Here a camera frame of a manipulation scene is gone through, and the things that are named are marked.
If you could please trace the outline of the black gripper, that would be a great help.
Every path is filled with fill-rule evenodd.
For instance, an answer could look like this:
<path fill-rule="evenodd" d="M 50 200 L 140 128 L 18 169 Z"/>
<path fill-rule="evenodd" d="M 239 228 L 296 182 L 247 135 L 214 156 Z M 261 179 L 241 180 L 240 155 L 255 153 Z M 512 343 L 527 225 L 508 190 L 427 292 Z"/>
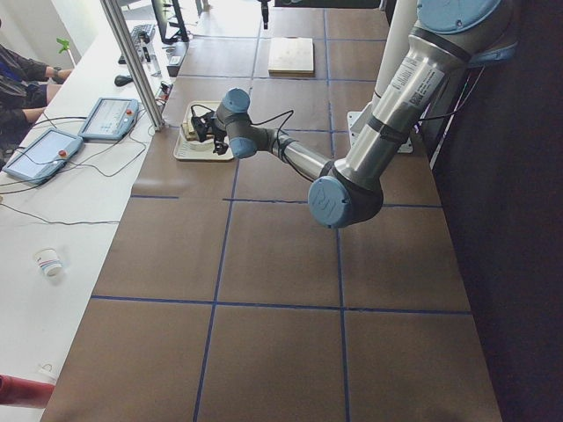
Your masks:
<path fill-rule="evenodd" d="M 259 0 L 260 12 L 262 17 L 263 29 L 267 30 L 269 27 L 269 0 Z"/>
<path fill-rule="evenodd" d="M 214 153 L 222 156 L 229 149 L 229 144 L 225 141 L 227 133 L 220 128 L 214 128 L 212 132 L 214 136 Z"/>

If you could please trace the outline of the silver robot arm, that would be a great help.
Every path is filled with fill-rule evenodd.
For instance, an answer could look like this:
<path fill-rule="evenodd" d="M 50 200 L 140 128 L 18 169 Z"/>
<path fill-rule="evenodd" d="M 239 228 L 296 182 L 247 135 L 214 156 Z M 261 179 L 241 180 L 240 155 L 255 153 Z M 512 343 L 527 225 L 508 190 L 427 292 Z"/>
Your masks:
<path fill-rule="evenodd" d="M 338 229 L 364 222 L 381 209 L 380 177 L 436 90 L 451 73 L 510 56 L 517 1 L 417 1 L 406 40 L 408 50 L 370 109 L 347 155 L 331 160 L 280 129 L 256 127 L 249 95 L 229 90 L 216 110 L 216 123 L 239 159 L 267 151 L 312 182 L 308 205 L 321 225 Z"/>

